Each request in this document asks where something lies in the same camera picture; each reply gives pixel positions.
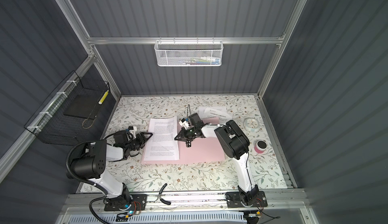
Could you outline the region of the pink file folder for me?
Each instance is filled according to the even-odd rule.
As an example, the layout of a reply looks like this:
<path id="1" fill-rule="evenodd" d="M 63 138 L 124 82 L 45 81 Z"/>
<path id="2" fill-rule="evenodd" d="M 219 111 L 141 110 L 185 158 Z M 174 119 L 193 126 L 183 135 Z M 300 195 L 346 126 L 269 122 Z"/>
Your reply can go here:
<path id="1" fill-rule="evenodd" d="M 177 120 L 177 133 L 181 130 Z M 196 138 L 191 147 L 187 147 L 185 141 L 177 141 L 179 147 L 179 160 L 158 161 L 149 164 L 192 164 L 212 161 L 222 161 L 225 159 L 224 151 L 215 136 L 211 138 Z"/>

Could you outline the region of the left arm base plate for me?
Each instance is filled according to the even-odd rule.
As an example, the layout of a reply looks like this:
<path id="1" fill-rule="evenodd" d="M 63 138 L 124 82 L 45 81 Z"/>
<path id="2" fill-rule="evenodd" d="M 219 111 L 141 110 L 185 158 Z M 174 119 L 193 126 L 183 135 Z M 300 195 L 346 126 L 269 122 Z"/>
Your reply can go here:
<path id="1" fill-rule="evenodd" d="M 104 201 L 104 211 L 141 211 L 145 210 L 147 202 L 146 194 L 134 194 L 129 198 L 119 196 L 108 198 Z"/>

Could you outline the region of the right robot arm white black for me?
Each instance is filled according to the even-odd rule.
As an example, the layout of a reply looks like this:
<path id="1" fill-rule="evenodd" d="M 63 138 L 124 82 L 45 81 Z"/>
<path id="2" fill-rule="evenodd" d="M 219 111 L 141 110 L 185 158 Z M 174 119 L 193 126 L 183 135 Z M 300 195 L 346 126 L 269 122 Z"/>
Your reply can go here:
<path id="1" fill-rule="evenodd" d="M 249 164 L 250 141 L 234 120 L 224 124 L 204 123 L 197 113 L 179 122 L 181 130 L 176 141 L 185 142 L 187 147 L 197 138 L 217 138 L 224 153 L 233 160 L 238 178 L 238 192 L 244 206 L 251 206 L 259 195 Z"/>

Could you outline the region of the white paper sheet underneath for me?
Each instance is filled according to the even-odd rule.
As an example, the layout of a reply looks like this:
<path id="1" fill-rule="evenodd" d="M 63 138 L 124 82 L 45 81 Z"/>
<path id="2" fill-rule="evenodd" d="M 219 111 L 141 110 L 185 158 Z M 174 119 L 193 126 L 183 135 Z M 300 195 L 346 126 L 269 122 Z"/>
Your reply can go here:
<path id="1" fill-rule="evenodd" d="M 199 117 L 201 119 L 206 118 L 218 118 L 220 124 L 224 124 L 229 120 L 232 120 L 232 114 L 228 113 L 225 106 L 221 107 L 204 107 L 199 108 Z"/>

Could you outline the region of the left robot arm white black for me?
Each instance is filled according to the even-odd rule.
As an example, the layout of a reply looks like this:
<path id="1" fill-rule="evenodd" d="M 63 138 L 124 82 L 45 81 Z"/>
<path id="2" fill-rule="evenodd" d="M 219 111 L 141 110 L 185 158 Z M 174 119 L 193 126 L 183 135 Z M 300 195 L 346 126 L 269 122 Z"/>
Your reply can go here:
<path id="1" fill-rule="evenodd" d="M 108 170 L 108 162 L 124 161 L 135 157 L 153 133 L 136 134 L 133 127 L 117 131 L 102 140 L 88 141 L 74 146 L 67 155 L 66 169 L 70 179 L 89 184 L 104 193 L 103 200 L 115 209 L 129 209 L 133 198 L 126 185 L 118 181 Z"/>

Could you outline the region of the printed white paper sheet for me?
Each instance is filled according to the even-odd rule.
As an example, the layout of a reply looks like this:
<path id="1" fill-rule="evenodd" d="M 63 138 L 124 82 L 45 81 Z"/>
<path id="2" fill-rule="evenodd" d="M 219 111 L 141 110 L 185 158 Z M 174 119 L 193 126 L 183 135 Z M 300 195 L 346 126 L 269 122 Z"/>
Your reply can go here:
<path id="1" fill-rule="evenodd" d="M 142 154 L 142 163 L 149 164 L 158 161 L 179 160 L 177 136 L 177 117 L 152 118 L 149 132 L 153 135 L 146 142 Z"/>

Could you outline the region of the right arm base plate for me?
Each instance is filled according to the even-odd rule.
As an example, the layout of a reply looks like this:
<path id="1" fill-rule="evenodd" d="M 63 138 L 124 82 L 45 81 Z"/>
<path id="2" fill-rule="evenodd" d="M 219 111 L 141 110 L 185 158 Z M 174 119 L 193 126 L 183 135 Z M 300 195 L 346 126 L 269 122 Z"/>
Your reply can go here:
<path id="1" fill-rule="evenodd" d="M 267 207 L 267 198 L 263 191 L 256 194 L 243 194 L 242 192 L 226 192 L 224 194 L 228 208 L 263 208 Z"/>

